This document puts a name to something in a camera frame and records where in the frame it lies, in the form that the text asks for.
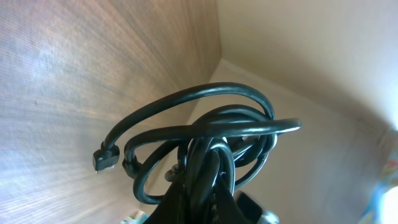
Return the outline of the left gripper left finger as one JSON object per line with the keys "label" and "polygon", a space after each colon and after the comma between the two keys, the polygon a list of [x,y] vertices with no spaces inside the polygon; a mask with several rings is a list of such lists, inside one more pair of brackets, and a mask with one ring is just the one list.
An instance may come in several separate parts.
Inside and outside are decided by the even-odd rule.
{"label": "left gripper left finger", "polygon": [[191,222],[184,179],[177,179],[144,224],[189,224]]}

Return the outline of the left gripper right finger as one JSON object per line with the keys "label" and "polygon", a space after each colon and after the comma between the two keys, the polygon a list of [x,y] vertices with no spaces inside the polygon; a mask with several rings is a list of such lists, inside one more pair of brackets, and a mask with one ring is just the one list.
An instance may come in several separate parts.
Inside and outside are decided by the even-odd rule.
{"label": "left gripper right finger", "polygon": [[213,186],[213,196],[211,198],[212,223],[249,223],[234,201],[233,194],[234,182],[225,181],[224,178],[217,177]]}

